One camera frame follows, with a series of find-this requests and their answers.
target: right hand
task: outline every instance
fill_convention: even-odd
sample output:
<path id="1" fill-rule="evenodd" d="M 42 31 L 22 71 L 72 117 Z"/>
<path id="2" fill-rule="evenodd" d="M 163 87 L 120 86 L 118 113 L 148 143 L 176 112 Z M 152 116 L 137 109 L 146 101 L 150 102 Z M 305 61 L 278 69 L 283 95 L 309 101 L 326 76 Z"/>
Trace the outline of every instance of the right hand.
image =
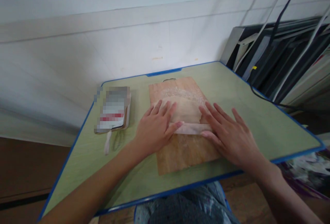
<path id="1" fill-rule="evenodd" d="M 212 141 L 222 156 L 250 174 L 254 174 L 261 164 L 270 163 L 259 151 L 250 129 L 234 108 L 232 112 L 236 121 L 216 103 L 214 108 L 209 102 L 205 106 L 210 112 L 202 106 L 199 106 L 199 110 L 215 134 L 203 131 L 201 135 Z"/>

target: forearm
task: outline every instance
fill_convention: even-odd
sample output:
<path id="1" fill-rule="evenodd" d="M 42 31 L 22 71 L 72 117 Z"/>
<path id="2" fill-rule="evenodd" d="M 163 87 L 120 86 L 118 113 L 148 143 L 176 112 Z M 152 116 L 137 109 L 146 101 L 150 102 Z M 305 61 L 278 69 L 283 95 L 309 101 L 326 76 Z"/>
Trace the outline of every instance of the forearm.
<path id="1" fill-rule="evenodd" d="M 88 223 L 107 194 L 144 157 L 136 154 L 134 142 L 94 173 L 56 205 L 40 223 Z"/>
<path id="2" fill-rule="evenodd" d="M 269 161 L 252 173 L 278 223 L 322 223 Z"/>

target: hand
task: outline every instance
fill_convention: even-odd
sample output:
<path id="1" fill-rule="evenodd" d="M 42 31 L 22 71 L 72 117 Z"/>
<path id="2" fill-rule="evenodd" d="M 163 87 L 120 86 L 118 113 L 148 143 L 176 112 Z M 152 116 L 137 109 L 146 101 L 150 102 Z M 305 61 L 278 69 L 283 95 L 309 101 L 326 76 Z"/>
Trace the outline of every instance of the hand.
<path id="1" fill-rule="evenodd" d="M 183 122 L 176 122 L 169 126 L 169 121 L 177 104 L 171 105 L 169 101 L 161 108 L 162 100 L 151 106 L 144 114 L 137 127 L 135 138 L 132 142 L 145 152 L 145 156 L 159 151 L 169 143 L 173 133 L 182 126 Z"/>
<path id="2" fill-rule="evenodd" d="M 258 173 L 256 171 L 261 165 L 270 163 L 259 151 L 250 129 L 234 108 L 232 112 L 236 121 L 218 104 L 214 103 L 215 109 L 209 102 L 205 105 L 210 113 L 202 106 L 199 110 L 215 134 L 203 131 L 201 135 L 212 141 L 221 155 L 250 174 Z"/>

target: blue table edge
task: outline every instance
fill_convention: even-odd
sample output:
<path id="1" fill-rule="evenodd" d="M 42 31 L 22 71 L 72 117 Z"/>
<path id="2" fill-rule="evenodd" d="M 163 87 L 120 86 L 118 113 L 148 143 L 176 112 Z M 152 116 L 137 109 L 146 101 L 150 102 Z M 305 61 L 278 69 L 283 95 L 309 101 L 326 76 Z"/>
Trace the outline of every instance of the blue table edge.
<path id="1" fill-rule="evenodd" d="M 201 64 L 196 64 L 196 65 L 191 65 L 191 66 L 186 66 L 186 67 L 192 67 L 192 66 L 198 66 L 198 65 L 203 65 L 203 64 L 209 64 L 209 63 L 216 63 L 216 62 L 219 62 L 221 63 L 222 65 L 224 65 L 228 70 L 230 70 L 232 73 L 234 73 L 237 77 L 239 77 L 242 81 L 244 81 L 246 84 L 248 84 L 245 80 L 243 80 L 237 73 L 235 73 L 234 71 L 232 71 L 230 68 L 228 68 L 225 64 L 223 64 L 221 61 L 213 61 L 213 62 L 206 62 L 206 63 L 201 63 Z M 171 69 L 171 70 L 165 70 L 165 71 L 160 71 L 160 72 L 156 72 L 156 73 L 150 73 L 150 74 L 141 74 L 141 75 L 136 75 L 136 76 L 131 76 L 131 77 L 126 77 L 126 78 L 120 78 L 120 79 L 127 79 L 127 78 L 133 78 L 133 77 L 138 77 L 138 76 L 143 76 L 143 75 L 146 75 L 147 77 L 152 77 L 152 76 L 156 76 L 156 75 L 162 75 L 162 74 L 168 74 L 168 73 L 173 73 L 173 72 L 179 72 L 181 71 L 183 68 L 186 68 L 186 67 L 180 67 L 180 68 L 175 68 L 175 69 Z M 110 81 L 105 81 L 102 83 L 101 87 L 103 86 L 104 83 L 107 83 L 107 82 L 110 82 Z M 264 96 L 261 92 L 259 92 L 257 89 L 254 88 L 254 90 L 256 92 L 258 92 L 261 96 L 263 96 L 264 98 L 268 99 L 266 96 Z M 89 116 L 89 113 L 90 111 L 92 110 L 93 108 L 93 105 L 94 105 L 94 102 L 92 103 L 88 113 L 87 113 L 87 116 L 79 130 L 79 133 L 70 149 L 70 152 L 63 164 L 63 167 L 61 169 L 61 172 L 59 173 L 59 175 L 57 176 L 56 178 L 56 181 L 52 187 L 52 190 L 51 192 L 49 193 L 48 195 L 48 198 L 46 200 L 46 203 L 39 215 L 39 218 L 38 218 L 38 221 L 41 220 L 47 206 L 48 206 L 48 203 L 53 195 L 53 192 L 56 188 L 56 185 L 59 181 L 59 179 L 61 178 L 61 175 L 62 175 L 62 172 L 66 166 L 66 163 L 68 162 L 69 158 L 70 158 L 70 155 L 72 153 L 72 150 L 74 148 L 74 146 L 76 145 L 76 142 L 79 138 L 79 135 L 85 125 L 85 122 Z M 274 159 L 274 160 L 271 160 L 272 163 L 274 164 L 278 164 L 278 163 L 281 163 L 281 162 L 284 162 L 284 161 L 287 161 L 287 160 L 290 160 L 290 159 L 293 159 L 295 157 L 298 157 L 298 156 L 302 156 L 302 155 L 306 155 L 306 154 L 309 154 L 309 153 L 312 153 L 312 152 L 319 152 L 323 149 L 326 148 L 326 146 L 324 145 L 323 141 L 321 139 L 319 139 L 317 136 L 315 136 L 312 132 L 310 132 L 309 130 L 307 130 L 305 127 L 303 127 L 298 121 L 296 121 L 294 118 L 292 118 L 289 114 L 287 114 L 283 109 L 279 108 L 277 105 L 275 105 L 280 111 L 282 111 L 285 115 L 287 115 L 291 120 L 293 120 L 296 124 L 298 124 L 302 129 L 304 129 L 306 132 L 308 132 L 312 137 L 314 137 L 319 143 L 320 143 L 320 146 L 319 147 L 315 147 L 315 148 L 310 148 L 310 149 L 307 149 L 305 151 L 301 151 L 301 152 L 297 152 L 297 153 L 293 153 L 291 155 L 288 155 L 288 156 L 284 156 L 284 157 L 280 157 L 280 158 L 277 158 L 277 159 Z M 175 189 L 172 189 L 172 190 L 168 190 L 168 191 L 164 191 L 164 192 L 161 192 L 161 193 L 157 193 L 157 194 L 154 194 L 154 195 L 151 195 L 151 196 L 148 196 L 148 197 L 145 197 L 145 198 L 141 198 L 141 199 L 138 199 L 138 200 L 134 200 L 134 201 L 131 201 L 131 202 L 127 202 L 127 203 L 123 203 L 123 204 L 120 204 L 120 205 L 117 205 L 117 206 L 114 206 L 114 207 L 111 207 L 111 208 L 108 208 L 108 209 L 104 209 L 104 210 L 100 210 L 98 211 L 95 216 L 100 216 L 100 215 L 104 215 L 104 214 L 107 214 L 109 212 L 112 212 L 112 211 L 117 211 L 117 210 L 121 210 L 121 209 L 124 209 L 124 208 L 127 208 L 127 207 L 132 207 L 134 205 L 137 205 L 137 204 L 141 204 L 141 203 L 145 203 L 145 202 L 148 202 L 148 201 L 151 201 L 153 199 L 156 199 L 156 198 L 160 198 L 160 197 L 164 197 L 164 196 L 167 196 L 167 195 L 171 195 L 171 194 L 176 194 L 176 193 L 179 193 L 181 191 L 185 191 L 185 190 L 188 190 L 188 189 L 191 189 L 191 188 L 194 188 L 194 187 L 197 187 L 197 186 L 200 186 L 200 185 L 203 185 L 203 184 L 207 184 L 207 183 L 211 183 L 211 182 L 214 182 L 216 180 L 221 180 L 221 179 L 226 179 L 226 178 L 229 178 L 229 177 L 232 177 L 232 176 L 235 176 L 235 175 L 239 175 L 243 173 L 242 170 L 237 170 L 237 171 L 234 171 L 234 172 L 230 172 L 230 173 L 226 173 L 226 174 L 223 174 L 223 175 L 220 175 L 220 176 L 216 176 L 216 177 L 213 177 L 213 178 L 209 178 L 209 179 L 206 179 L 206 180 L 202 180 L 202 181 L 198 181 L 198 182 L 195 182 L 195 183 L 192 183 L 192 184 L 188 184 L 188 185 L 185 185 L 185 186 L 182 186 L 182 187 L 179 187 L 179 188 L 175 188 Z"/>

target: wooden cutting board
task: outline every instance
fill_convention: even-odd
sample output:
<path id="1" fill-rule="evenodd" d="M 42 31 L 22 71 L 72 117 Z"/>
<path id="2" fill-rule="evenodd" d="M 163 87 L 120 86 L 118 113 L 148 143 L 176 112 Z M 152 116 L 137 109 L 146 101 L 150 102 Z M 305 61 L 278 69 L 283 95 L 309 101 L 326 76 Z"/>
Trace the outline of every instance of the wooden cutting board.
<path id="1" fill-rule="evenodd" d="M 207 101 L 192 77 L 171 79 L 149 85 L 150 103 L 171 96 L 187 98 L 204 105 Z M 220 158 L 214 145 L 200 135 L 174 134 L 170 143 L 156 153 L 158 174 L 164 175 Z"/>

